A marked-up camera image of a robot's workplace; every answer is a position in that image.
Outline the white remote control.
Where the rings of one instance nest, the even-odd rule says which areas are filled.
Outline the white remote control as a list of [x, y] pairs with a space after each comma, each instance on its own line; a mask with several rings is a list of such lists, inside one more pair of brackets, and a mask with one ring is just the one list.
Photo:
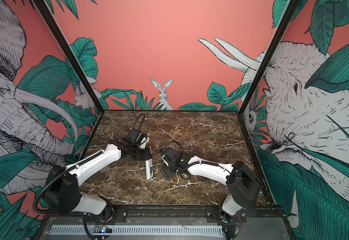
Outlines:
[[153, 178], [153, 164], [152, 159], [145, 161], [145, 172], [146, 172], [146, 179], [151, 180]]

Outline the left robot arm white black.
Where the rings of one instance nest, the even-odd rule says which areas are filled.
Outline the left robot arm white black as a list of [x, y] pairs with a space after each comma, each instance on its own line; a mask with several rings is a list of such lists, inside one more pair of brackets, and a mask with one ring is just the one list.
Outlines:
[[45, 186], [35, 197], [33, 211], [39, 214], [56, 212], [61, 216], [83, 213], [95, 215], [103, 222], [111, 220], [114, 214], [112, 203], [105, 197], [82, 193], [79, 187], [91, 176], [123, 157], [136, 161], [151, 160], [148, 141], [147, 134], [131, 129], [125, 138], [108, 141], [101, 150], [77, 163], [53, 167]]

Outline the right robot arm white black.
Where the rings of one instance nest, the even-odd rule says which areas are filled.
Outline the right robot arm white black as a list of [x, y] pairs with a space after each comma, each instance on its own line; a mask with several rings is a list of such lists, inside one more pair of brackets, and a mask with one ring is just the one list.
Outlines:
[[171, 148], [162, 149], [159, 155], [165, 163], [160, 171], [167, 180], [186, 174], [204, 177], [227, 187], [229, 195], [221, 205], [222, 215], [232, 217], [243, 209], [256, 207], [262, 182], [243, 162], [216, 163], [192, 154], [180, 154]]

